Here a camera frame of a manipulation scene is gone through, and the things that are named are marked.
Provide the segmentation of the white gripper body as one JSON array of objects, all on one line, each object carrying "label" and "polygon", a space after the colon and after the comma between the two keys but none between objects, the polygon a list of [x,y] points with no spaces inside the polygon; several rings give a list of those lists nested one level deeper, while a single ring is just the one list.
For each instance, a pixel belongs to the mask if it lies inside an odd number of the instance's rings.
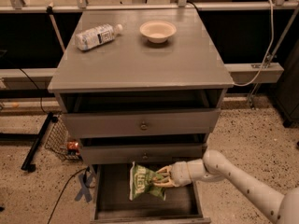
[{"label": "white gripper body", "polygon": [[185,187],[192,183],[186,161],[175,162],[171,165],[170,178],[175,187]]}]

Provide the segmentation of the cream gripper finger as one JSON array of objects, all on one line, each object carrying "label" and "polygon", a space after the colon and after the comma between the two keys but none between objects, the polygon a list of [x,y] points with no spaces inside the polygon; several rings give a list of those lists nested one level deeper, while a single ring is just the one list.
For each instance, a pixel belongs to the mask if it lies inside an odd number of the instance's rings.
[{"label": "cream gripper finger", "polygon": [[173,188],[175,186],[174,182],[169,177],[165,177],[160,180],[154,179],[152,183],[154,186],[161,188]]},{"label": "cream gripper finger", "polygon": [[157,171],[157,174],[162,176],[170,176],[171,175],[172,166],[166,165]]}]

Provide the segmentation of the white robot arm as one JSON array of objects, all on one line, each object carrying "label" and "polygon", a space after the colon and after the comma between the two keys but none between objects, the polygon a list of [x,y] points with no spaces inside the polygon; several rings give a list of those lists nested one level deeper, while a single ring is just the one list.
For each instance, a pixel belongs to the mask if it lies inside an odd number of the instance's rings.
[{"label": "white robot arm", "polygon": [[208,150],[202,159],[177,161],[157,171],[161,179],[153,184],[162,188],[185,187],[195,181],[228,180],[272,224],[299,224],[299,188],[283,195],[237,168],[219,151]]}]

